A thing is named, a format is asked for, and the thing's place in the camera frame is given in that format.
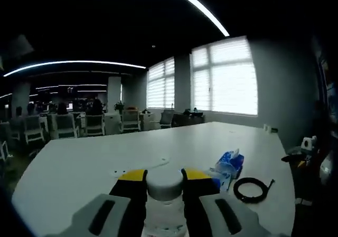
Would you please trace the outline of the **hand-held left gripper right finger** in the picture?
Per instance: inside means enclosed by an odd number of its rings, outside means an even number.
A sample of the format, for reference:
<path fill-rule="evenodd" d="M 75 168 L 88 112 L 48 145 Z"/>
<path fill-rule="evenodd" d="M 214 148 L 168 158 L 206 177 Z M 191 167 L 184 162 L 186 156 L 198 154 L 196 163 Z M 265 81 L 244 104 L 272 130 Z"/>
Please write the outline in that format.
<path fill-rule="evenodd" d="M 183 168 L 184 216 L 189 236 L 272 236 L 258 214 L 221 193 L 203 171 Z"/>

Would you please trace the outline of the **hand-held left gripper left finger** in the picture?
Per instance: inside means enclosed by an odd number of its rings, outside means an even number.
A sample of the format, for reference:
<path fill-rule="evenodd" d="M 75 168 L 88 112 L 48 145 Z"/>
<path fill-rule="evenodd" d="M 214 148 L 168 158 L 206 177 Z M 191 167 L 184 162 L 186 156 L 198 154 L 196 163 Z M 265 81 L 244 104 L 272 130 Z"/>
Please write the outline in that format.
<path fill-rule="evenodd" d="M 53 236 L 142 236 L 146 219 L 147 170 L 121 175 L 109 194 L 75 212 L 71 225 Z"/>

